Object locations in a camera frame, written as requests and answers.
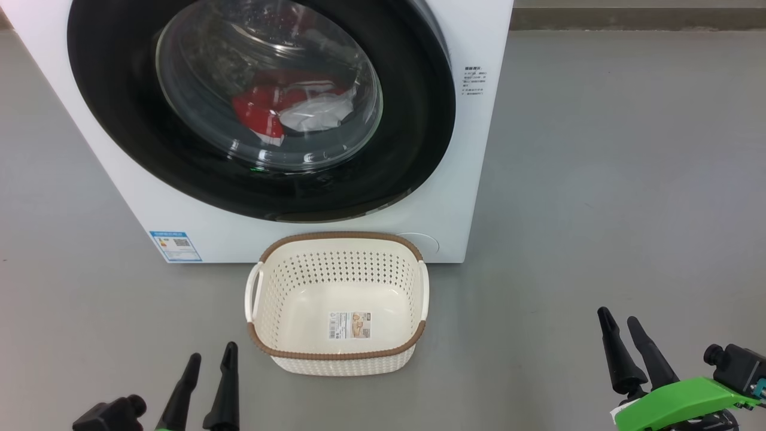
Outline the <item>cream basket with brown rim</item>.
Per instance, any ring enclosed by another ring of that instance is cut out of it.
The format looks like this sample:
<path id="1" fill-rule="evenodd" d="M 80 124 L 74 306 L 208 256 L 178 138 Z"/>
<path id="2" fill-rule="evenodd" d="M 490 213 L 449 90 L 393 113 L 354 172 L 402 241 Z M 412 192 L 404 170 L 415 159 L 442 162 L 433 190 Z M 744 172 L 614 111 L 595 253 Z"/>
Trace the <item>cream basket with brown rim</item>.
<path id="1" fill-rule="evenodd" d="M 285 371 L 322 377 L 393 373 L 423 335 L 430 302 L 427 265 L 413 243 L 375 232 L 285 237 L 247 278 L 247 330 Z M 371 338 L 329 340 L 331 312 L 371 312 Z"/>

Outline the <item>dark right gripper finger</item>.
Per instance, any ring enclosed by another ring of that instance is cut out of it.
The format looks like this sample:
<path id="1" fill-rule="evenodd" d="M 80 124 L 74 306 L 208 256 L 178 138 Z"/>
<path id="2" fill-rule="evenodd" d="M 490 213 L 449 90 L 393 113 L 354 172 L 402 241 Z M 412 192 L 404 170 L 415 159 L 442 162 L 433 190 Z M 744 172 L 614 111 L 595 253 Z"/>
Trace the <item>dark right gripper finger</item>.
<path id="1" fill-rule="evenodd" d="M 654 341 L 648 336 L 638 318 L 629 317 L 627 319 L 627 325 L 634 346 L 643 358 L 643 363 L 648 372 L 649 382 L 652 384 L 652 390 L 678 383 L 680 379 L 676 372 L 671 368 L 667 359 L 665 359 L 664 355 L 659 350 L 659 347 L 657 347 Z"/>
<path id="2" fill-rule="evenodd" d="M 597 309 L 601 327 L 602 342 L 611 382 L 615 393 L 625 396 L 642 396 L 642 385 L 648 378 L 637 366 L 625 347 L 620 334 L 620 327 L 605 306 Z"/>

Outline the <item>printed product label sticker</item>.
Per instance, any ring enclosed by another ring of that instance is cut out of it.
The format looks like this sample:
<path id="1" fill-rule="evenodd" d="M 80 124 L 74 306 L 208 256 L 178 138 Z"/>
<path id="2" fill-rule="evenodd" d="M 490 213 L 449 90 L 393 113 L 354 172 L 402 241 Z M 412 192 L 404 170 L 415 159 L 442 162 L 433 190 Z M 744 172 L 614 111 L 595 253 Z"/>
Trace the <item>printed product label sticker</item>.
<path id="1" fill-rule="evenodd" d="M 329 340 L 367 340 L 371 338 L 371 312 L 331 312 L 328 320 Z"/>

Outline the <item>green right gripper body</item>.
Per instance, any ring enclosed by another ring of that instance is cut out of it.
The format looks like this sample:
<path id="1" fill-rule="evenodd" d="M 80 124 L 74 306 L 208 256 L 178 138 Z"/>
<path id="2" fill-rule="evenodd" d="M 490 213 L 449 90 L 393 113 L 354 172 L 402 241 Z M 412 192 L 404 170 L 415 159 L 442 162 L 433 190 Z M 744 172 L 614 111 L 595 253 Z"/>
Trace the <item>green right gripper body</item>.
<path id="1" fill-rule="evenodd" d="M 755 407 L 756 399 L 711 378 L 697 377 L 660 387 L 610 414 L 616 431 L 660 431 L 737 405 Z"/>

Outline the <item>blue energy label sticker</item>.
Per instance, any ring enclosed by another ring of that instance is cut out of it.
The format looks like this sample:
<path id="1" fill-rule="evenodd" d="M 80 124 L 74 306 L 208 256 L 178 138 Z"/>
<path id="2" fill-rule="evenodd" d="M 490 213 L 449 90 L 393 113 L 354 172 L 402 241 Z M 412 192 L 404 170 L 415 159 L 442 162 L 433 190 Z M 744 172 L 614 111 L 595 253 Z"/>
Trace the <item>blue energy label sticker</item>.
<path id="1" fill-rule="evenodd" d="M 162 252 L 165 261 L 169 263 L 200 263 L 203 262 L 197 249 L 185 232 L 150 231 L 151 239 Z"/>

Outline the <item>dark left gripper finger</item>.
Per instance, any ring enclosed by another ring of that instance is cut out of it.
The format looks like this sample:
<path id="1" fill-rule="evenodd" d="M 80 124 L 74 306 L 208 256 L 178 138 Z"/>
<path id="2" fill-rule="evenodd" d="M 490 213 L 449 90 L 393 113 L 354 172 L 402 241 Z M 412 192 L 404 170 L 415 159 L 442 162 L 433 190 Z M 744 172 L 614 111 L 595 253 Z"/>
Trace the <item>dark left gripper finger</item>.
<path id="1" fill-rule="evenodd" d="M 186 431 L 190 399 L 199 380 L 202 355 L 192 354 L 180 380 L 176 383 L 164 412 L 157 423 L 157 431 Z"/>
<path id="2" fill-rule="evenodd" d="M 220 364 L 221 379 L 211 411 L 203 418 L 206 431 L 240 431 L 238 345 L 228 342 Z"/>

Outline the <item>red and white garment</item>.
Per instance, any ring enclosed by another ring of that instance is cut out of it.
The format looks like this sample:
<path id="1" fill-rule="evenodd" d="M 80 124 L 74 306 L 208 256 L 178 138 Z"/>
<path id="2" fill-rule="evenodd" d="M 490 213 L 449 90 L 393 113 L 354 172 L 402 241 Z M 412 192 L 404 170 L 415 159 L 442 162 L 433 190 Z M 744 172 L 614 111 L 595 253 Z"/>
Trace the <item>red and white garment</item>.
<path id="1" fill-rule="evenodd" d="M 254 74 L 251 87 L 232 96 L 232 106 L 242 125 L 279 147 L 288 135 L 341 126 L 354 110 L 355 96 L 355 84 L 328 74 L 273 69 Z"/>

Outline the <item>round white filter cover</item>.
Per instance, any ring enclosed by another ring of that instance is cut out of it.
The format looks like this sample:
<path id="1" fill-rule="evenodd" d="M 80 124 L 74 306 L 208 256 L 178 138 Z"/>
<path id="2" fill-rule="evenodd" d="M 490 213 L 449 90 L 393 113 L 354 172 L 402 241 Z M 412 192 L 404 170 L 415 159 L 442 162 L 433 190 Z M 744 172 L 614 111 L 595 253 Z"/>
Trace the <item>round white filter cover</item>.
<path id="1" fill-rule="evenodd" d="M 416 232 L 402 232 L 397 235 L 408 242 L 413 243 L 419 250 L 424 261 L 429 261 L 433 256 L 437 256 L 440 249 L 438 241 L 430 235 Z"/>

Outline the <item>white front-load washing machine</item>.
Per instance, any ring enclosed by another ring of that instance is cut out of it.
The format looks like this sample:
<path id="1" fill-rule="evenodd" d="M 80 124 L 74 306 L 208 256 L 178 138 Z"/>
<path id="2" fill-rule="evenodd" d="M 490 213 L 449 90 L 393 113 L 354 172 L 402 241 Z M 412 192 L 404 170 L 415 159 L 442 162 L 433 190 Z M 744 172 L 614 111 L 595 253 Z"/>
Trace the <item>white front-load washing machine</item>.
<path id="1" fill-rule="evenodd" d="M 147 233 L 185 232 L 201 263 L 256 262 L 281 238 L 314 232 L 423 233 L 440 246 L 426 262 L 465 260 L 515 0 L 416 0 L 438 25 L 452 66 L 456 122 L 448 151 L 410 195 L 330 223 L 279 223 L 227 212 L 170 187 L 126 155 L 75 82 L 68 54 L 72 1 L 0 0 L 0 9 Z"/>

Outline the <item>black round glass washer door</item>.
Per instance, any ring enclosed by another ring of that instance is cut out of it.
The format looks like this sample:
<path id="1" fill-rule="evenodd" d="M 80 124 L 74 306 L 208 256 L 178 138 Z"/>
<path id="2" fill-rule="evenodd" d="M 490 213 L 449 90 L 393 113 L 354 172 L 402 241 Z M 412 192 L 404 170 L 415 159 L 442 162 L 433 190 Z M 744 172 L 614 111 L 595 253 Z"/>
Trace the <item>black round glass washer door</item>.
<path id="1" fill-rule="evenodd" d="M 279 223 L 358 218 L 437 169 L 456 122 L 440 29 L 416 0 L 73 0 L 69 62 L 99 125 L 204 204 Z M 295 69 L 355 84 L 333 130 L 267 145 L 232 96 Z"/>

